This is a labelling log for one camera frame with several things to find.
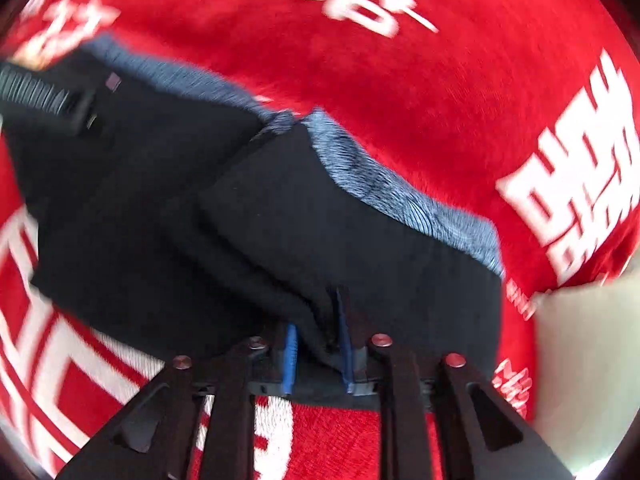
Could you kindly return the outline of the black pants with grey waistband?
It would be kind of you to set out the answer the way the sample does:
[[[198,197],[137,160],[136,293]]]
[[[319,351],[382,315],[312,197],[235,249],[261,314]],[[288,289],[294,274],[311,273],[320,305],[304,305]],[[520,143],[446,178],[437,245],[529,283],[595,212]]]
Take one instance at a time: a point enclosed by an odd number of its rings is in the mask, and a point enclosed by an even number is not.
[[[346,289],[400,344],[494,370],[495,228],[413,188],[323,110],[274,112],[104,38],[42,72],[3,62],[1,117],[39,228],[32,284],[91,327],[166,359],[291,323],[340,370]]]

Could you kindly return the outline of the beige pillow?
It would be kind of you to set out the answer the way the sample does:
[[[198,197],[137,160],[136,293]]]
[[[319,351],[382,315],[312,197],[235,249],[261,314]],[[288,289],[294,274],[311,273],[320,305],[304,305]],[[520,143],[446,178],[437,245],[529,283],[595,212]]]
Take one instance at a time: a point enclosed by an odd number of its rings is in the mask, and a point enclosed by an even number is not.
[[[613,281],[534,297],[533,426],[577,478],[603,467],[639,409],[639,257]]]

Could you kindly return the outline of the red blanket with white characters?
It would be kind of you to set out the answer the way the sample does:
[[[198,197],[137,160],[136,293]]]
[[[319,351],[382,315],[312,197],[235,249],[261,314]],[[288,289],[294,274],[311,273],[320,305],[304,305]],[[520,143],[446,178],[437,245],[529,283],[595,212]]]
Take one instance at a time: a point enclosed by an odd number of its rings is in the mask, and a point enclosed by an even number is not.
[[[619,278],[639,250],[639,27],[623,0],[1,0],[1,65],[98,39],[323,110],[413,188],[495,228],[497,361],[400,344],[360,315],[365,393],[280,322],[159,358],[32,284],[39,228],[1,117],[6,479],[575,479],[533,426],[534,297]]]

